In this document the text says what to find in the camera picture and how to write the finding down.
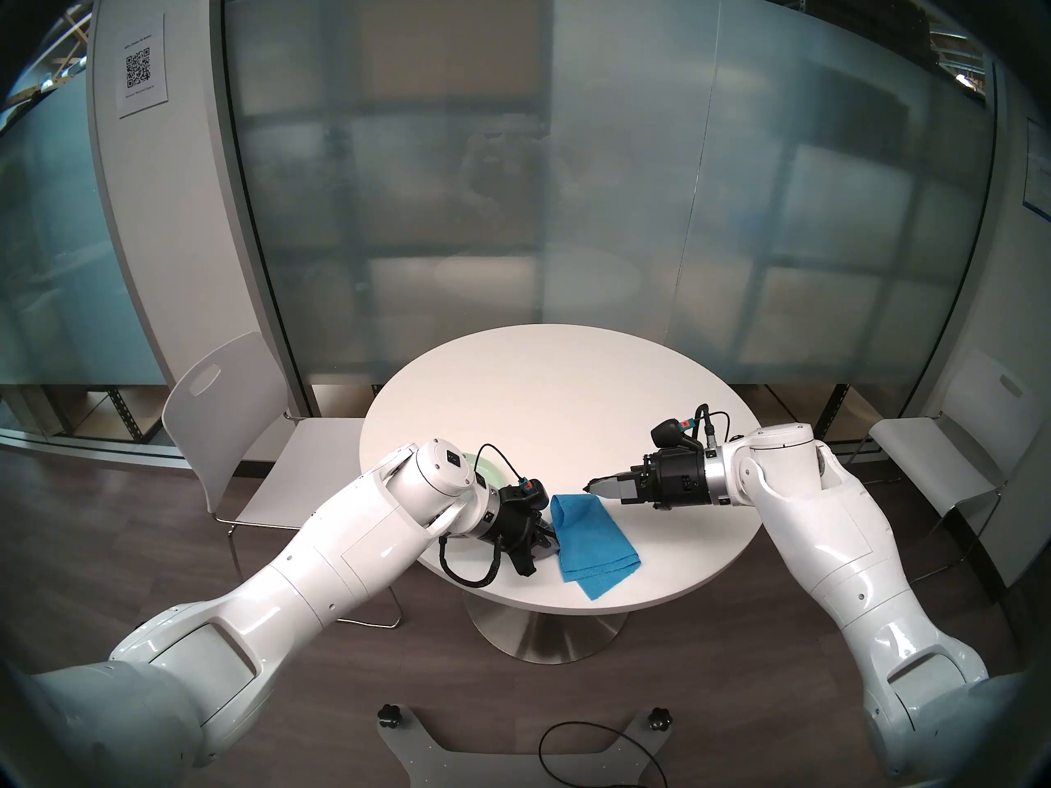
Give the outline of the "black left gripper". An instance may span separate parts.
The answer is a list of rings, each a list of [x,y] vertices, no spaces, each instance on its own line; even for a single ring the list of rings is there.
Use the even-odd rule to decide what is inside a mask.
[[[518,502],[501,503],[492,534],[494,544],[524,578],[536,573],[533,551],[535,556],[556,556],[560,549],[555,531],[541,527],[540,512]]]

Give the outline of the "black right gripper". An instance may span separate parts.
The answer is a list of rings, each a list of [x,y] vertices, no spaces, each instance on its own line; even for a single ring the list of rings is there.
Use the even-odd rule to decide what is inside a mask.
[[[630,469],[591,479],[583,491],[622,504],[651,503],[656,510],[708,505],[703,453],[693,449],[661,449],[643,458],[642,469]]]

